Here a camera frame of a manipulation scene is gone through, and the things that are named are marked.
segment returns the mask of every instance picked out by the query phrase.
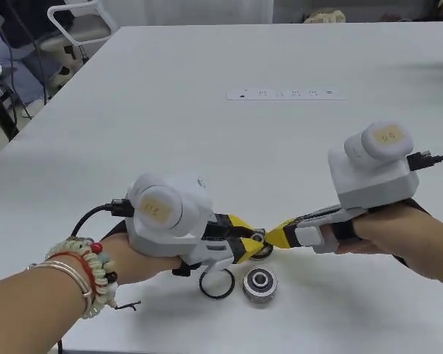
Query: beaded bracelet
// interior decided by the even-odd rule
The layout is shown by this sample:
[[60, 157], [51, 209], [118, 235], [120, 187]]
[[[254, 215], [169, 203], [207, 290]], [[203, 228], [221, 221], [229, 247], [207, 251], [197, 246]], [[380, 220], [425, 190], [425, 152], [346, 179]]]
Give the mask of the beaded bracelet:
[[114, 298], [118, 288], [118, 275], [114, 271], [114, 261], [103, 251], [101, 243], [96, 243], [91, 238], [70, 237], [53, 247], [46, 255], [46, 260], [60, 255], [78, 258], [92, 283], [95, 298], [90, 309], [82, 315], [83, 319], [95, 317], [105, 305], [117, 308]]

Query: white chair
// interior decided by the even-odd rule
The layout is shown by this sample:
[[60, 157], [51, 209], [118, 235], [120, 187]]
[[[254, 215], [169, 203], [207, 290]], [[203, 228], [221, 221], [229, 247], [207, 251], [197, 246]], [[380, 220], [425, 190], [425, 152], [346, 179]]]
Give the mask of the white chair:
[[[88, 14], [75, 17], [69, 30], [62, 27], [54, 17], [58, 11], [86, 8], [96, 9], [98, 15]], [[40, 42], [40, 49], [45, 52], [54, 52], [61, 48], [69, 50], [69, 47], [72, 49], [72, 46], [79, 46], [82, 49], [82, 46], [86, 44], [107, 41], [118, 30], [117, 23], [105, 10], [101, 0], [51, 6], [47, 11], [47, 16], [61, 34]]]

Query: ball bearing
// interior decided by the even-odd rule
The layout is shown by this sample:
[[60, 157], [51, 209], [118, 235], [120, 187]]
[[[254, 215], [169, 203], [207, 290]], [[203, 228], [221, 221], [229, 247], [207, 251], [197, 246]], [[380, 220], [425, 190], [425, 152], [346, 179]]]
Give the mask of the ball bearing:
[[271, 301], [277, 287], [277, 277], [265, 267], [255, 267], [243, 278], [243, 291], [247, 298], [256, 304], [266, 304]]
[[[264, 229], [257, 229], [253, 234], [251, 235], [251, 240], [258, 241], [258, 242], [264, 242], [264, 236], [266, 235], [266, 230]], [[264, 258], [268, 258], [268, 256], [271, 255], [272, 250], [274, 249], [273, 245], [270, 245], [268, 243], [264, 244], [264, 247], [262, 250], [260, 250], [258, 253], [254, 254], [251, 259], [252, 260], [263, 260]]]

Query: silver bangle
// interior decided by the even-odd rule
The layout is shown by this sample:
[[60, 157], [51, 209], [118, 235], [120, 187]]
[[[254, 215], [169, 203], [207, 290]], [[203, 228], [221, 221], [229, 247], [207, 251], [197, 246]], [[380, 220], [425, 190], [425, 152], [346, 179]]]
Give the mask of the silver bangle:
[[28, 266], [27, 270], [33, 268], [52, 268], [69, 275], [79, 285], [79, 288], [82, 291], [82, 297], [86, 300], [86, 309], [83, 313], [88, 313], [92, 309], [92, 289], [73, 267], [57, 260], [45, 260], [42, 263]]

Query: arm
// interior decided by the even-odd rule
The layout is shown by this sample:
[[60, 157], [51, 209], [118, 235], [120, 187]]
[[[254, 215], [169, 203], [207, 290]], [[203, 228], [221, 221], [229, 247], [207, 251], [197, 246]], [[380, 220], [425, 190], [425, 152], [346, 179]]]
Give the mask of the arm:
[[364, 241], [338, 253], [388, 253], [405, 259], [424, 277], [443, 282], [443, 223], [409, 206], [397, 204], [359, 217], [354, 230]]
[[[160, 271], [178, 268], [176, 258], [145, 257], [130, 249], [126, 235], [102, 241], [116, 262], [121, 285], [146, 280]], [[73, 257], [56, 257], [88, 282]], [[0, 281], [0, 354], [46, 353], [80, 318], [85, 301], [75, 281], [49, 268], [34, 268]]]

